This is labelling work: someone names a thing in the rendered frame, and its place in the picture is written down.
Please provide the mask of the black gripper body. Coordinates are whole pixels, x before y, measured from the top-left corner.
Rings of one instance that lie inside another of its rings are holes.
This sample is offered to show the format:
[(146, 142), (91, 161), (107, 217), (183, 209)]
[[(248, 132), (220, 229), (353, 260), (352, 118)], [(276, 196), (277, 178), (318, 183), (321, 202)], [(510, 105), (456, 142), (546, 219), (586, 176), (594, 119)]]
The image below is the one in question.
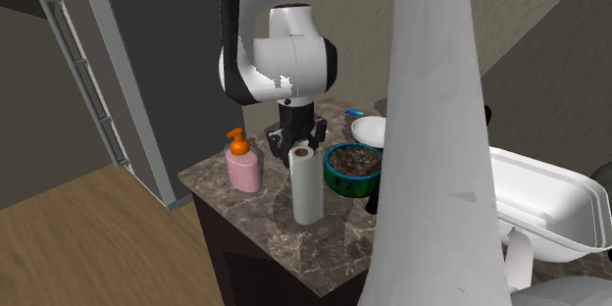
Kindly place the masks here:
[(311, 135), (315, 127), (314, 104), (290, 107), (279, 104), (280, 134), (284, 140), (298, 141)]

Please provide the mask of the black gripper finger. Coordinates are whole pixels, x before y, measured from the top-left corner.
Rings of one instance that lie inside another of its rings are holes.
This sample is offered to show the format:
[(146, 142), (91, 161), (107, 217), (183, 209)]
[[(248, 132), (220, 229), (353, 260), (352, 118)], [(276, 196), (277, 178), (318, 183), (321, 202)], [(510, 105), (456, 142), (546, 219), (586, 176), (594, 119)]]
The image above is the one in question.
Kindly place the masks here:
[(280, 127), (266, 132), (266, 137), (270, 150), (274, 157), (280, 159), (283, 165), (289, 167), (289, 151), (293, 146), (292, 129), (290, 127)]
[(314, 118), (314, 127), (309, 133), (308, 146), (313, 150), (317, 150), (319, 145), (326, 139), (327, 134), (327, 121), (323, 117)]

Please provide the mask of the pink soap dispenser orange pump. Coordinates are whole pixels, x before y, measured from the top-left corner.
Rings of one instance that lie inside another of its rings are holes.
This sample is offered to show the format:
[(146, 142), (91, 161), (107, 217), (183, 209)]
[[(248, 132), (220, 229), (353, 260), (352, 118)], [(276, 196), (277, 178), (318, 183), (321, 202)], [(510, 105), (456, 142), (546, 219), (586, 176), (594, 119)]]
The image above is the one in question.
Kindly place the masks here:
[(244, 137), (243, 129), (237, 127), (229, 131), (227, 138), (231, 138), (225, 152), (231, 184), (242, 192), (257, 192), (261, 187), (259, 159)]

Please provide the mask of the green blue bowl brown filling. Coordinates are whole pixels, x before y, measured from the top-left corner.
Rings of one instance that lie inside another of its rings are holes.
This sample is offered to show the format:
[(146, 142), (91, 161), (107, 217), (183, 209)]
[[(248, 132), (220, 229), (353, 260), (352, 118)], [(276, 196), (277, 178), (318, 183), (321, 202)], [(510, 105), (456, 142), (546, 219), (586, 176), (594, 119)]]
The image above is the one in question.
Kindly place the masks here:
[(369, 197), (382, 170), (382, 152), (364, 143), (344, 142), (330, 147), (324, 157), (324, 181), (336, 194)]

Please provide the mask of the white bowl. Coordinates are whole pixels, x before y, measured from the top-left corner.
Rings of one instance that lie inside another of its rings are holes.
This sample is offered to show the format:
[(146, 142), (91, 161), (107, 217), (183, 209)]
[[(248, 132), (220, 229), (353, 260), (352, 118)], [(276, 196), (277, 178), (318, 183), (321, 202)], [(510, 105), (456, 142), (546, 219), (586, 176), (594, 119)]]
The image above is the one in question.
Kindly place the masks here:
[(351, 124), (352, 136), (358, 142), (383, 148), (385, 121), (384, 117), (360, 117)]

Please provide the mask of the white paper towel roll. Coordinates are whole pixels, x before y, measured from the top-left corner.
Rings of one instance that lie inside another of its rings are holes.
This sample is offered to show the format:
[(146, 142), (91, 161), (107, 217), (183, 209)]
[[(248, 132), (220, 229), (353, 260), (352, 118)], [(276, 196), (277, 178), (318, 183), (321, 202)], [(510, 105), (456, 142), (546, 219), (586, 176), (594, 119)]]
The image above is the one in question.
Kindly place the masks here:
[(294, 220), (311, 225), (324, 216), (322, 155), (308, 146), (296, 146), (288, 157)]

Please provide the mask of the dark cabinet with marble top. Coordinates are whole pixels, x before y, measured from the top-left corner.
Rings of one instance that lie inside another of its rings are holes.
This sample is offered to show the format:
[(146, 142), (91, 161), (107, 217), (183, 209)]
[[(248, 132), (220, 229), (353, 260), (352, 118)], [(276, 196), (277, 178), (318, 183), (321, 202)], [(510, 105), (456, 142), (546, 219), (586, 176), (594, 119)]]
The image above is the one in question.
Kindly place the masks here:
[(192, 191), (225, 306), (357, 306), (376, 230), (366, 199), (326, 188), (325, 215), (301, 226), (288, 169), (263, 131), (249, 141), (262, 167), (257, 192), (232, 186), (224, 153), (178, 175)]

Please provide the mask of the white sink basin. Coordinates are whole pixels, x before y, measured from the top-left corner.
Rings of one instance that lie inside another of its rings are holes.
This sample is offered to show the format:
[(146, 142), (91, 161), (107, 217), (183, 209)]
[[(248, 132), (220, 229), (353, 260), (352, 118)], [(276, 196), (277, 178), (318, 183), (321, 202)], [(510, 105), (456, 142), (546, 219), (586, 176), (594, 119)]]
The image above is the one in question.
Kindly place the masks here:
[(551, 263), (612, 249), (612, 208), (600, 183), (507, 150), (489, 151), (504, 244), (517, 230), (530, 239), (536, 259)]

